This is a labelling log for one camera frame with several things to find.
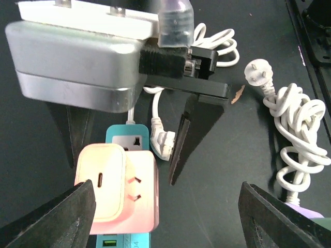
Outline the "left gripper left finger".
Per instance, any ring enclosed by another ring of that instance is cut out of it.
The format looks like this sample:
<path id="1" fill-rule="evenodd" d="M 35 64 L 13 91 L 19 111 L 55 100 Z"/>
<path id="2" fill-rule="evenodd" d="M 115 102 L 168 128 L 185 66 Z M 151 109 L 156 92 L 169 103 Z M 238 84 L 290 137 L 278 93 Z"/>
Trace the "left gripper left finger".
<path id="1" fill-rule="evenodd" d="M 80 182 L 1 228 L 1 247 L 86 247 L 96 210 L 91 180 Z"/>

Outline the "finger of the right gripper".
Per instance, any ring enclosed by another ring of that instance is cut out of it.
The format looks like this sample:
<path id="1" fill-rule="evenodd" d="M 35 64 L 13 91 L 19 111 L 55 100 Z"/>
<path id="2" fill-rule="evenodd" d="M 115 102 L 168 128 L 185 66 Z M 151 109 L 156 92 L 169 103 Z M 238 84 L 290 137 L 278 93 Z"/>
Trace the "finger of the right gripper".
<path id="1" fill-rule="evenodd" d="M 71 168 L 76 168 L 81 150 L 90 144 L 94 111 L 76 106 L 46 103 L 61 134 Z"/>

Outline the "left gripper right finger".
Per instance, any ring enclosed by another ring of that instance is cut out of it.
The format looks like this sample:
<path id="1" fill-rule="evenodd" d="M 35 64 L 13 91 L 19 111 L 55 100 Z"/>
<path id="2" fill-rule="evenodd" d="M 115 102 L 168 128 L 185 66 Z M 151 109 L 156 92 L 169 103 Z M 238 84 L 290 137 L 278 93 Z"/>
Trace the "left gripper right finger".
<path id="1" fill-rule="evenodd" d="M 247 247 L 330 247 L 330 230 L 243 182 L 238 210 Z"/>

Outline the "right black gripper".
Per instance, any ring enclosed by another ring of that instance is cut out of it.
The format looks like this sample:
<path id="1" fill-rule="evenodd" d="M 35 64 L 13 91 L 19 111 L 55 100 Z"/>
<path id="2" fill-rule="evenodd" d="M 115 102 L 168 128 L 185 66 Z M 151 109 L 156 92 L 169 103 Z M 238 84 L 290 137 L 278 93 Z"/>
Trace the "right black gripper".
<path id="1" fill-rule="evenodd" d="M 140 52 L 139 72 L 147 75 L 145 86 L 193 93 L 186 101 L 176 134 L 170 185 L 175 185 L 190 155 L 224 113 L 230 86 L 209 80 L 217 60 L 215 50 L 199 47 L 146 45 Z"/>

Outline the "small pink charger plug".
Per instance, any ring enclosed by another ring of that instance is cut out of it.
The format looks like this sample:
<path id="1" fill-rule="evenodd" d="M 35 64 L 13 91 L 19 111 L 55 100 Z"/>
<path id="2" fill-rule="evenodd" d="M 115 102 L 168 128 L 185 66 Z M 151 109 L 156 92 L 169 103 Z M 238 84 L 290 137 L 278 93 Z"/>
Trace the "small pink charger plug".
<path id="1" fill-rule="evenodd" d="M 92 182 L 96 200 L 95 223 L 120 222 L 133 215 L 135 173 L 133 163 L 120 145 L 97 143 L 82 149 L 74 183 Z"/>

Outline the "teal power strip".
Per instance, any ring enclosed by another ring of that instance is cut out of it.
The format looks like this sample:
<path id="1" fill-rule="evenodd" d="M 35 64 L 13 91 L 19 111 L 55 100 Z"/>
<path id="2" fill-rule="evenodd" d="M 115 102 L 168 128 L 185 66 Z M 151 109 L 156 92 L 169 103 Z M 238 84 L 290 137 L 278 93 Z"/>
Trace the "teal power strip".
<path id="1" fill-rule="evenodd" d="M 141 124 L 112 125 L 106 131 L 106 143 L 124 146 L 125 150 L 148 150 L 149 131 Z M 97 235 L 96 247 L 150 247 L 151 234 Z"/>

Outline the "pink cube socket adapter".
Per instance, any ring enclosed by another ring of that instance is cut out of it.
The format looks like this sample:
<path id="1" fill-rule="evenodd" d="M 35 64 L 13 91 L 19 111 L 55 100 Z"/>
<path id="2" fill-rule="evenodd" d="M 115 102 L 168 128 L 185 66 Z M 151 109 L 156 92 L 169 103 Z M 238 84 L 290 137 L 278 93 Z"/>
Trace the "pink cube socket adapter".
<path id="1" fill-rule="evenodd" d="M 134 210 L 121 222 L 92 224 L 91 235 L 139 234 L 153 231 L 159 224 L 159 173 L 152 152 L 127 151 L 126 156 L 133 164 L 135 175 L 129 183 L 135 192 L 129 197 Z"/>

